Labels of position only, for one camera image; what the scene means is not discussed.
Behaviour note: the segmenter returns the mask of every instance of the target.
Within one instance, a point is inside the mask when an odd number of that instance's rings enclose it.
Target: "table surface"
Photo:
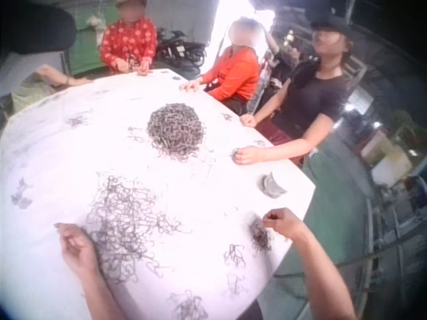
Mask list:
[[[289,207],[303,219],[315,186],[288,160],[237,166],[236,148],[270,143],[206,93],[180,92],[184,81],[167,69],[106,77],[10,119],[1,138],[0,300],[12,317],[90,319],[57,222],[91,235],[130,319],[235,319],[261,293],[291,243],[260,218]],[[159,155],[145,130],[167,103],[193,107],[205,128],[185,163]],[[292,187],[270,199],[258,183],[278,167]],[[106,196],[128,202],[104,208]]]

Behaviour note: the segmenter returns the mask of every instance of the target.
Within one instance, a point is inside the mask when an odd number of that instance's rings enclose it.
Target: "green wall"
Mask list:
[[[106,3],[102,7],[98,3],[80,4],[67,8],[74,16],[77,26],[77,37],[69,50],[71,73],[77,74],[103,66],[99,59],[99,49],[96,47],[96,32],[86,25],[90,16],[98,12],[104,14],[107,25],[119,19],[119,13],[114,3]]]

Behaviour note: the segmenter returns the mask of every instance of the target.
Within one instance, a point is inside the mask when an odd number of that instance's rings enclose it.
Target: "red patterned shirt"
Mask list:
[[[112,73],[119,73],[112,63],[117,58],[133,65],[142,61],[150,64],[157,47],[157,30],[149,19],[141,19],[133,25],[123,21],[112,23],[104,33],[101,44],[101,61]]]

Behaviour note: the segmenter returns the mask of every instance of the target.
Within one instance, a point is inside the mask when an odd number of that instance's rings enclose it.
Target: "orange shirt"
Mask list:
[[[220,86],[209,91],[209,94],[222,101],[237,93],[250,100],[254,95],[260,79],[260,67],[255,51],[252,48],[241,48],[230,56],[232,47],[228,47],[220,60],[203,76],[203,83],[218,79]]]

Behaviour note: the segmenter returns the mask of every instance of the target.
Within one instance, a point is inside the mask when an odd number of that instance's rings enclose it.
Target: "wrist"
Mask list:
[[[82,271],[81,273],[77,274],[77,276],[79,277],[83,286],[104,281],[102,274],[99,270]]]
[[[313,237],[312,232],[308,229],[307,225],[304,222],[300,222],[295,226],[294,232],[290,239],[297,247],[304,246],[310,242],[310,237]]]
[[[75,79],[72,77],[67,77],[67,82],[65,82],[66,85],[75,85]]]

